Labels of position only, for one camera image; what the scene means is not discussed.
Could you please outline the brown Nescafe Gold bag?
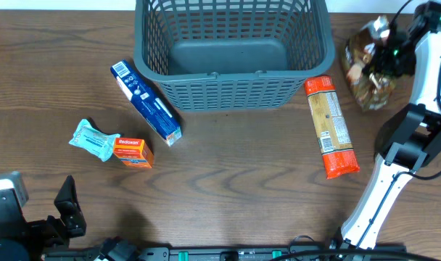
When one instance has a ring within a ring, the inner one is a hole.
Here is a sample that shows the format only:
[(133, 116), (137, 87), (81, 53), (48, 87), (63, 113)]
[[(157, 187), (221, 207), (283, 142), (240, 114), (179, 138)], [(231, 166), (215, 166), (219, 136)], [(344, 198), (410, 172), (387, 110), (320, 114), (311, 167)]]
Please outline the brown Nescafe Gold bag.
[(394, 77), (376, 72), (371, 65), (389, 34), (389, 21), (382, 15), (350, 36), (342, 49), (341, 64), (348, 88), (363, 111), (382, 108), (396, 87)]

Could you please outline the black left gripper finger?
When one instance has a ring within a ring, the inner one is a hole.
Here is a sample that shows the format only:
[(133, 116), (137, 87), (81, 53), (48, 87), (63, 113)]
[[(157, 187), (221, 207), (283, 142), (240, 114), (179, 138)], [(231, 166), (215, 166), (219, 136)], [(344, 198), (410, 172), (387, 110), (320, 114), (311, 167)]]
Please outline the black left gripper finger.
[(54, 206), (60, 213), (60, 219), (67, 231), (68, 238), (82, 237), (86, 234), (86, 221), (78, 203), (74, 178), (69, 175), (62, 184)]
[(29, 200), (19, 172), (0, 174), (0, 218), (21, 218), (22, 208)]

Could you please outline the grey plastic basket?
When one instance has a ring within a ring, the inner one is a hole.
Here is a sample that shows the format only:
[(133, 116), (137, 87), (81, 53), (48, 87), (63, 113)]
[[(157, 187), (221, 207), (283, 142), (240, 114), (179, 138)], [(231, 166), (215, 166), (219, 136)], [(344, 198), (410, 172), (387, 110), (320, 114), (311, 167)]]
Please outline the grey plastic basket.
[(186, 112), (275, 108), (335, 56), (324, 0), (137, 0), (133, 61)]

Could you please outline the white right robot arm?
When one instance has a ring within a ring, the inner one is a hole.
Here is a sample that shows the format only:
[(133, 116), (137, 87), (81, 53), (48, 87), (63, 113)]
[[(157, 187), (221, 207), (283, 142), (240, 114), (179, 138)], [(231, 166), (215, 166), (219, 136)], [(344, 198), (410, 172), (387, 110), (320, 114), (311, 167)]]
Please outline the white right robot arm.
[(441, 2), (417, 6), (407, 30), (385, 16), (370, 21), (347, 41), (342, 65), (364, 109), (385, 105), (398, 78), (414, 77), (408, 103), (376, 137), (371, 179), (341, 228), (344, 246), (373, 249), (403, 187), (441, 152)]

